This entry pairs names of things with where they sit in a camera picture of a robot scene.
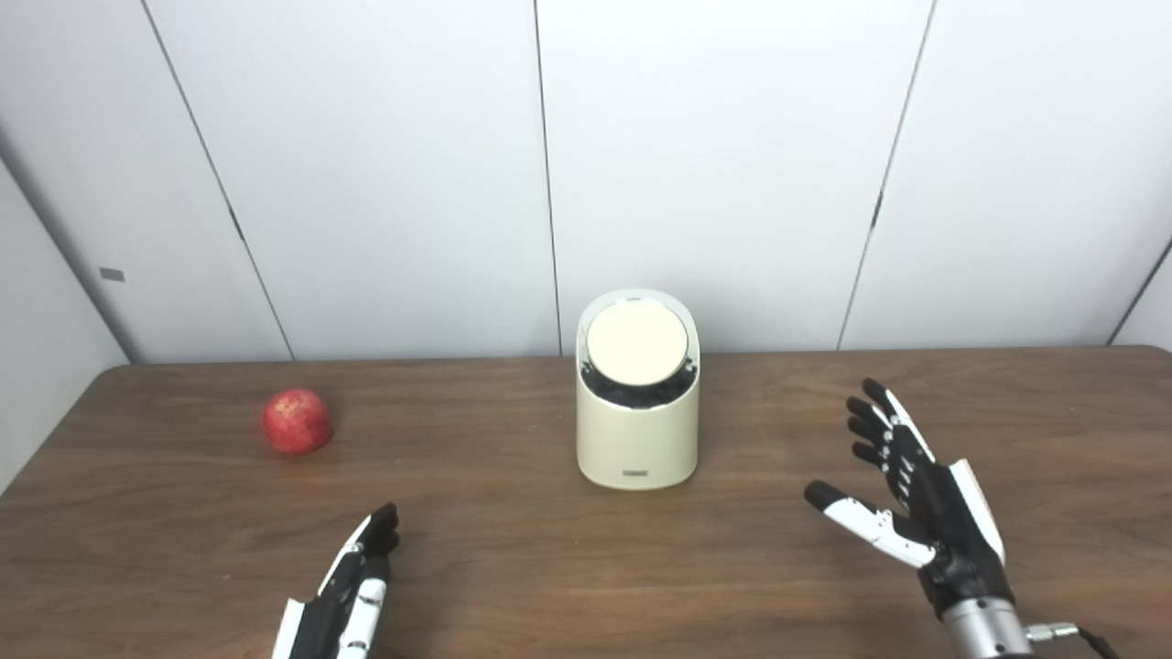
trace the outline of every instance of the table surface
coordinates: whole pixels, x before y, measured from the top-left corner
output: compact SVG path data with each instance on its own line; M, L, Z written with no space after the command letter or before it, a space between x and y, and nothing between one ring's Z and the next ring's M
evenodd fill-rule
M1081 623L1125 659L1172 647L1167 353L706 356L700 467L653 492L579 474L572 374L568 358L107 372L0 497L0 654L266 658L285 598L394 501L375 659L950 657L914 573L802 500L823 477L891 502L850 453L844 400L866 375L941 461L973 463L1024 619ZM259 432L288 387L335 420L301 457Z

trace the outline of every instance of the apple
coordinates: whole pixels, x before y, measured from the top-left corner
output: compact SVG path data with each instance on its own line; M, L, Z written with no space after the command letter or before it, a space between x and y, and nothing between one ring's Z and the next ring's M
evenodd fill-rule
M260 416L268 443L281 453L300 455L329 441L329 414L318 394L288 389L270 399Z

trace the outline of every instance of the cylindrical device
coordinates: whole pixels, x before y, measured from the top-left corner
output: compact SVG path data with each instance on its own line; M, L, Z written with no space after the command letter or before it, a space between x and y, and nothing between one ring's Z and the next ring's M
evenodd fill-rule
M700 342L688 310L631 288L590 304L578 324L578 467L624 490L674 485L696 469Z
M962 599L940 618L959 659L1034 657L1017 611L1004 599Z

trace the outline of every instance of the connector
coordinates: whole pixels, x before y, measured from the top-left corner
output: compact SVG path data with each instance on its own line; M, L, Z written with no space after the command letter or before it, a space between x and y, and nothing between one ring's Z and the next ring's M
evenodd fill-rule
M1043 643L1064 636L1078 636L1078 625L1074 623L1040 623L1026 627L1026 638L1030 643Z

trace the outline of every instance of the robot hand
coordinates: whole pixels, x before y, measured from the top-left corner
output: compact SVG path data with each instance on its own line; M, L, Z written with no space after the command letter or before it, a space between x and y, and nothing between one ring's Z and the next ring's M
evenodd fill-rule
M851 398L857 457L886 477L906 515L881 510L823 481L805 498L875 549L915 568L920 585L965 659L1031 655L1004 572L1004 546L968 462L936 463L899 400L867 379L871 402Z
M388 503L368 515L342 545L318 596L289 599L272 659L366 659L379 626L398 546L398 512Z

